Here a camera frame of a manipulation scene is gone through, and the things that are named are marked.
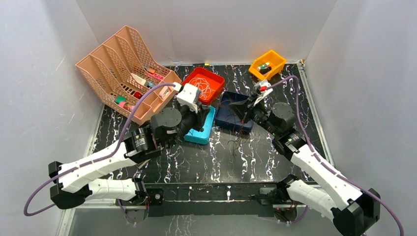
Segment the red square tray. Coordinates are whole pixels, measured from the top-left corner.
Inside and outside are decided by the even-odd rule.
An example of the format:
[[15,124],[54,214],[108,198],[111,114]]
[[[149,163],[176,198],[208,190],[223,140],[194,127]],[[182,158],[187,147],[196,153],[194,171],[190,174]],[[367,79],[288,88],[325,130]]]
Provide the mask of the red square tray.
[[211,105],[224,90],[225,79],[202,67],[197,67],[185,78],[182,84],[191,84],[198,87],[201,90],[199,101],[203,105]]

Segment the black tube in bin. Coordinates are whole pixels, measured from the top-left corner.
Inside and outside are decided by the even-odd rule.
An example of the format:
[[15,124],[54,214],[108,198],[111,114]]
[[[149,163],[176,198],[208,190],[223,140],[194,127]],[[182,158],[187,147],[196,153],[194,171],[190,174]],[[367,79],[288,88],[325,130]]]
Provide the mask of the black tube in bin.
[[265,67],[265,68],[262,68],[262,69],[259,70],[259,72],[261,74],[263,74],[263,75],[269,73],[270,71],[271,71],[271,67],[270,66]]

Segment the yellow plastic bin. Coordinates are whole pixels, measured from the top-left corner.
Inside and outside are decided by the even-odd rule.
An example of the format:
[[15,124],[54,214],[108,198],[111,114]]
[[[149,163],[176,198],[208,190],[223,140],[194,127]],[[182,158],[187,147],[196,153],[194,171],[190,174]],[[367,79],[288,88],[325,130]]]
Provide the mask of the yellow plastic bin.
[[274,50],[269,50],[255,59],[249,67],[249,72],[258,80],[270,80],[280,73],[287,60]]

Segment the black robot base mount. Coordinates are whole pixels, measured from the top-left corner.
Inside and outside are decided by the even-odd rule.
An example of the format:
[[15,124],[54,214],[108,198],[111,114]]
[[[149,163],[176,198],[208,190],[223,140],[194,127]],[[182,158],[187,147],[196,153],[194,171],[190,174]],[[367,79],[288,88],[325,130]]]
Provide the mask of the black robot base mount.
[[274,182],[260,183],[156,183],[145,184],[147,200],[128,202],[117,200],[133,218],[142,210],[145,217],[177,215],[252,215],[279,220],[299,221],[307,206],[292,200],[282,200],[272,192]]

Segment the red ball in organizer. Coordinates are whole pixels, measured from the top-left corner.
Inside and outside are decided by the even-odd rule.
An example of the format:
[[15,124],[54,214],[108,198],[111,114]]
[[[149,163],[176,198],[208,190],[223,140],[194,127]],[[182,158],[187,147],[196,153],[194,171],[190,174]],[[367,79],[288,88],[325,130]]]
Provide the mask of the red ball in organizer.
[[140,98],[142,97],[142,94],[141,94],[141,93],[139,93],[139,92],[135,92],[135,93],[133,94],[133,96],[134,96],[135,98],[137,98],[137,99],[140,99]]

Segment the white box in organizer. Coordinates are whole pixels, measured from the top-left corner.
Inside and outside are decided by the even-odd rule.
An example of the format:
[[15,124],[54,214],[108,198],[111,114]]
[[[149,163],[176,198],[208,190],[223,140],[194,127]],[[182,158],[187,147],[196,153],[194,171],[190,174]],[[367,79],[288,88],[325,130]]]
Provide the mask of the white box in organizer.
[[147,80],[145,80],[145,79],[143,79],[143,78],[141,78],[140,76],[138,76],[138,75],[136,75],[136,74],[134,74],[134,73],[131,73],[131,76],[132,76],[132,78],[137,82],[137,83],[139,83],[140,85],[142,85],[142,86],[144,86],[144,87],[147,87],[148,86],[148,81]]

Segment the cyan square tray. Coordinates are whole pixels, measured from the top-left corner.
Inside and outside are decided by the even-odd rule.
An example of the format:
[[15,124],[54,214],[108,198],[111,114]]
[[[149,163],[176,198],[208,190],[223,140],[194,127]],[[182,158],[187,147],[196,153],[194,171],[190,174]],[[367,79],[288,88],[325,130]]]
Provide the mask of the cyan square tray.
[[213,106],[207,106],[210,108],[205,123],[203,125],[203,131],[196,131],[191,129],[185,136],[184,140],[191,143],[206,145],[209,143],[209,137],[211,134],[211,129],[213,127],[214,117],[215,117],[215,108]]

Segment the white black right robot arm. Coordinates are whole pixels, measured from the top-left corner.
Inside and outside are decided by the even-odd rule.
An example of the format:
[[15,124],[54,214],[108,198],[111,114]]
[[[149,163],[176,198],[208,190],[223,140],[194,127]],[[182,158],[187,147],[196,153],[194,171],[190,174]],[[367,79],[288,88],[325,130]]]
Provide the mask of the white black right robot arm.
[[266,109],[262,101],[256,103],[250,97],[230,103],[229,108],[242,123],[252,120],[272,134],[271,143],[278,153],[306,171],[321,187],[314,188],[288,175],[264,197],[284,204],[304,203],[332,221],[343,236],[361,236],[379,220],[380,204],[342,180],[343,175],[309,146],[306,136],[295,128],[296,116],[289,104],[280,102]]

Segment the pink marker in organizer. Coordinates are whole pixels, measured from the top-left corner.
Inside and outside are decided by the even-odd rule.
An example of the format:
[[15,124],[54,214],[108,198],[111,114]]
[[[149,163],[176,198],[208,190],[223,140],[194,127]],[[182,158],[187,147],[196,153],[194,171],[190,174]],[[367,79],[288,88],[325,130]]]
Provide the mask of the pink marker in organizer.
[[156,77],[156,78],[158,78],[158,79],[160,79],[160,80],[163,80],[163,79],[164,79],[164,77],[163,77],[162,75],[159,75],[158,73],[156,73],[156,71],[155,71],[154,69],[149,68],[149,67],[146,67],[145,69],[146,69],[146,71],[147,71],[148,73],[150,73],[150,74],[151,74],[151,75],[153,75],[154,77]]

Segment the green pink tape rolls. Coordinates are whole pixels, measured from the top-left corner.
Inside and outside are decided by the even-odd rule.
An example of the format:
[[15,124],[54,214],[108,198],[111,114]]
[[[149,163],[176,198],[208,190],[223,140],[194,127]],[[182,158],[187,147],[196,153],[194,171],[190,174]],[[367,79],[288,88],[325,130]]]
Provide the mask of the green pink tape rolls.
[[136,105],[133,101],[128,101],[127,98],[121,95],[117,95],[114,97],[114,102],[121,108],[125,109],[126,111],[132,112]]

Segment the aluminium frame rail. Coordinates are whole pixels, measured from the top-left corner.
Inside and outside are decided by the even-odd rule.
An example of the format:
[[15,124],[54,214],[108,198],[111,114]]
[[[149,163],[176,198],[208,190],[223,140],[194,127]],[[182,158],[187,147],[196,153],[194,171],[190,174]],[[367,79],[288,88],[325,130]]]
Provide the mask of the aluminium frame rail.
[[52,197],[60,209],[70,209],[93,203],[122,206],[162,206],[168,203],[235,204],[255,203],[278,208],[303,206],[305,200],[290,199],[278,193],[271,183],[248,184],[145,184],[127,183],[122,187],[90,184],[76,193]]

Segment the navy blue square tray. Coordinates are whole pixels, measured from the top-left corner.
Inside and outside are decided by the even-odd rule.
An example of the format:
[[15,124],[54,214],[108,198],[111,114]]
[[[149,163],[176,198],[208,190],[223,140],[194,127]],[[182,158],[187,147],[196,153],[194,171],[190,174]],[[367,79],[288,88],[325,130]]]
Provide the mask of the navy blue square tray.
[[236,114],[229,108],[232,102],[244,101],[248,98],[247,95],[225,91],[221,97],[216,116],[215,125],[233,132],[242,131],[244,134],[249,134],[252,131],[254,122],[250,120],[248,123],[240,123]]

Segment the green white tube in bin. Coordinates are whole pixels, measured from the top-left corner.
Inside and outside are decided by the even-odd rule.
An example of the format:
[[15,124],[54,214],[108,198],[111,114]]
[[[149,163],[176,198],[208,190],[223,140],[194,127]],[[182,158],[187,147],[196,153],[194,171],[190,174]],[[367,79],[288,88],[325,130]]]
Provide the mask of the green white tube in bin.
[[270,65],[270,63],[269,62],[266,62],[266,63],[263,63],[263,64],[259,65],[257,67],[257,69],[258,69],[258,71],[261,71],[261,70],[267,68],[269,65]]

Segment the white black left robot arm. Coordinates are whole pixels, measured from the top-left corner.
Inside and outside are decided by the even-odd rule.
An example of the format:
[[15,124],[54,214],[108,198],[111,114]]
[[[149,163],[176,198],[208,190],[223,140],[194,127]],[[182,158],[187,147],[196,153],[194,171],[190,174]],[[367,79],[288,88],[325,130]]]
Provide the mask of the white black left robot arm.
[[209,106],[164,108],[142,127],[130,132],[121,142],[78,161],[49,165],[56,177],[50,198],[60,209],[70,209],[89,200],[117,199],[142,205],[149,195],[140,178],[108,180],[103,177],[121,168],[144,164],[157,158],[165,148],[184,140],[190,130],[202,131],[210,113]]

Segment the peach plastic file organizer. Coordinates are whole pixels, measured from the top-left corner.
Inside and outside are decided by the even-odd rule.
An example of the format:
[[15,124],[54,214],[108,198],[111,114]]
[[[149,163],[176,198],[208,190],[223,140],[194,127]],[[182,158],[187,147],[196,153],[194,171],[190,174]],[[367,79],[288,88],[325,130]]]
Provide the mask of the peach plastic file organizer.
[[[181,83],[174,71],[153,59],[139,32],[129,26],[117,31],[76,63],[76,67],[99,99],[125,117],[131,112],[119,107],[114,102],[115,96],[121,95],[137,103],[139,99],[133,96],[135,92],[144,95],[160,83]],[[154,69],[164,79],[154,77],[146,71],[146,67]],[[137,83],[131,73],[147,80],[148,86]]]

